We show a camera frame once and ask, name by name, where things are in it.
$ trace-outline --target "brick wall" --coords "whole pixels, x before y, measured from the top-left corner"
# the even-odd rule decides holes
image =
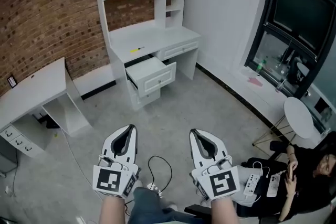
[[[0,0],[0,96],[63,56],[73,79],[109,63],[96,0]]]
[[[109,31],[154,19],[154,0],[106,0]]]

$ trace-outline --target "white controller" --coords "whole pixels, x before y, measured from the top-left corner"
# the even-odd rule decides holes
[[[267,197],[276,197],[278,193],[281,176],[278,174],[272,175],[268,185]]]
[[[244,189],[244,195],[246,196],[252,196],[257,184],[259,182],[260,176],[259,175],[254,175],[250,174],[250,177],[248,178],[248,181],[246,183],[245,189]]]

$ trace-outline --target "white round tabletop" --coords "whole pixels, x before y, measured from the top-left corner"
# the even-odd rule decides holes
[[[286,99],[283,105],[286,119],[293,131],[301,138],[313,135],[313,119],[304,103],[294,97]]]
[[[309,69],[302,62],[296,63],[296,66],[305,77],[308,75]]]

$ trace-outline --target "drawer handle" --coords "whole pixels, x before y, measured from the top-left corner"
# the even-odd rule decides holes
[[[7,137],[10,137],[13,133],[8,134],[7,131],[5,132]]]

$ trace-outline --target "black baseboard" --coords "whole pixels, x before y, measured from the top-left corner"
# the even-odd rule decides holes
[[[249,102],[247,102],[243,97],[241,97],[236,91],[234,91],[232,88],[230,88],[228,85],[226,85],[222,80],[217,78],[215,75],[210,73],[208,70],[206,70],[204,67],[200,66],[198,63],[196,64],[196,67],[202,71],[204,74],[206,74],[209,78],[214,80],[218,85],[223,87],[226,91],[228,91],[231,95],[233,95],[240,103],[242,103],[245,107],[247,107],[255,116],[257,116],[267,127],[271,128],[273,124],[265,118],[253,105],[251,105]],[[277,136],[281,136],[282,133],[275,129],[274,133]],[[279,137],[284,143],[289,144],[289,140],[285,136]]]
[[[82,97],[83,100],[88,99],[89,97],[94,96],[95,94],[100,93],[100,92],[102,92],[102,91],[104,91],[104,90],[106,90],[106,89],[108,89],[108,88],[110,88],[114,85],[116,85],[115,80],[113,80],[113,81],[111,81],[111,82],[109,82],[109,83],[107,83],[107,84],[105,84],[105,85],[103,85],[99,88],[96,88],[93,91],[90,91],[86,94],[83,94],[81,97]]]

